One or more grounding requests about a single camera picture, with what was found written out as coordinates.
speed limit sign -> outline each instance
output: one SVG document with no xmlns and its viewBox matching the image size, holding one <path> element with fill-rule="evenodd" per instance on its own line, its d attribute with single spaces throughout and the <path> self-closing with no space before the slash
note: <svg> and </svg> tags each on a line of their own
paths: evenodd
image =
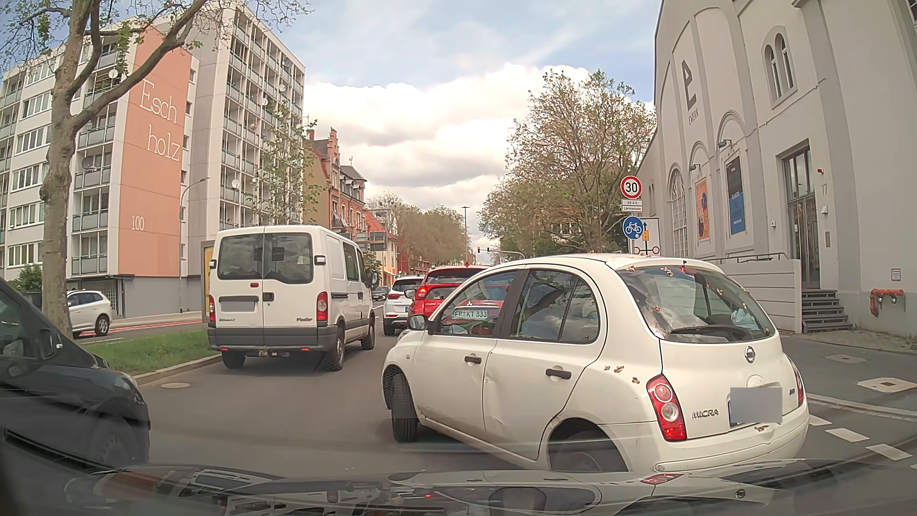
<svg viewBox="0 0 917 516">
<path fill-rule="evenodd" d="M 643 193 L 643 185 L 635 175 L 628 175 L 621 180 L 621 193 L 628 199 L 636 199 Z"/>
</svg>

white van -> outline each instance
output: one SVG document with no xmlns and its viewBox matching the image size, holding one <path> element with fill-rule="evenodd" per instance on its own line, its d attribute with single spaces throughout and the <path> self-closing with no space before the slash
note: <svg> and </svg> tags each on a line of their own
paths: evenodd
<svg viewBox="0 0 917 516">
<path fill-rule="evenodd" d="M 321 226 L 222 230 L 210 261 L 210 347 L 230 369 L 247 356 L 321 352 L 325 370 L 339 371 L 344 346 L 375 346 L 378 284 L 357 244 Z"/>
</svg>

parked white car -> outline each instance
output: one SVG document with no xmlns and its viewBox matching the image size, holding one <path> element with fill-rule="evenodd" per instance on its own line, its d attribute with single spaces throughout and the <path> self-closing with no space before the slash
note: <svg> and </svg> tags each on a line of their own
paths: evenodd
<svg viewBox="0 0 917 516">
<path fill-rule="evenodd" d="M 773 322 L 706 262 L 510 262 L 408 322 L 382 367 L 398 442 L 423 424 L 523 467 L 678 473 L 792 458 L 808 431 Z M 771 413 L 731 412 L 739 394 Z M 762 419 L 739 419 L 749 412 Z"/>
<path fill-rule="evenodd" d="M 96 290 L 74 290 L 67 293 L 73 337 L 84 331 L 95 331 L 99 337 L 108 334 L 112 322 L 112 303 Z"/>
<path fill-rule="evenodd" d="M 411 307 L 413 299 L 408 298 L 404 293 L 408 290 L 416 290 L 423 276 L 402 276 L 392 284 L 392 290 L 389 291 L 385 298 L 385 305 L 382 307 L 382 332 L 386 335 L 394 335 L 396 330 L 407 329 L 407 310 Z"/>
</svg>

tire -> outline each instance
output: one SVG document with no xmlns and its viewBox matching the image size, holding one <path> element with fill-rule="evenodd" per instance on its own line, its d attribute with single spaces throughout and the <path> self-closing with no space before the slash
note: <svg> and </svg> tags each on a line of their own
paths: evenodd
<svg viewBox="0 0 917 516">
<path fill-rule="evenodd" d="M 571 435 L 550 455 L 551 469 L 561 472 L 627 471 L 624 458 L 600 430 Z"/>
<path fill-rule="evenodd" d="M 336 373 L 344 368 L 344 346 L 344 329 L 338 328 L 335 349 L 325 353 L 323 369 L 328 373 Z"/>
<path fill-rule="evenodd" d="M 359 342 L 359 347 L 363 351 L 369 351 L 372 348 L 376 347 L 376 320 L 370 319 L 370 331 L 366 334 L 366 337 L 363 337 L 363 340 Z"/>
<path fill-rule="evenodd" d="M 398 443 L 413 443 L 417 440 L 417 412 L 414 397 L 404 374 L 392 379 L 392 437 Z"/>
<path fill-rule="evenodd" d="M 105 337 L 108 334 L 109 326 L 111 321 L 108 320 L 108 316 L 105 314 L 100 315 L 99 319 L 95 320 L 95 336 L 96 337 Z"/>
<path fill-rule="evenodd" d="M 139 446 L 133 431 L 121 418 L 103 419 L 89 442 L 91 461 L 110 467 L 130 466 L 137 462 Z"/>
<path fill-rule="evenodd" d="M 223 365 L 226 369 L 241 369 L 245 365 L 245 355 L 238 351 L 224 351 Z"/>
</svg>

asphalt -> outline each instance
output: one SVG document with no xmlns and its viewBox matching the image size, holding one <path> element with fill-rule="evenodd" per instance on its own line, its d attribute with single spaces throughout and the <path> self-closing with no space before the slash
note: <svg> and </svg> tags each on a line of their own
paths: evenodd
<svg viewBox="0 0 917 516">
<path fill-rule="evenodd" d="M 241 370 L 211 365 L 142 387 L 153 420 L 151 461 L 229 466 L 285 477 L 515 469 L 426 429 L 417 443 L 392 439 L 380 371 L 395 338 L 378 330 L 376 348 L 361 351 L 351 344 L 338 373 L 316 372 L 318 357 L 249 358 Z M 869 391 L 856 382 L 889 376 L 890 371 L 904 375 L 908 366 L 911 373 L 904 378 L 917 381 L 917 357 L 880 353 L 869 356 L 869 366 L 854 368 L 856 364 L 824 358 L 850 353 L 850 348 L 816 343 L 808 348 L 808 341 L 796 341 L 787 343 L 787 353 L 811 393 L 841 398 L 856 393 L 853 387 Z M 176 383 L 188 387 L 162 386 Z M 858 394 L 858 399 L 892 404 L 917 396 Z M 811 413 L 817 425 L 810 427 L 800 456 L 917 467 L 917 422 L 816 404 L 811 404 Z"/>
</svg>

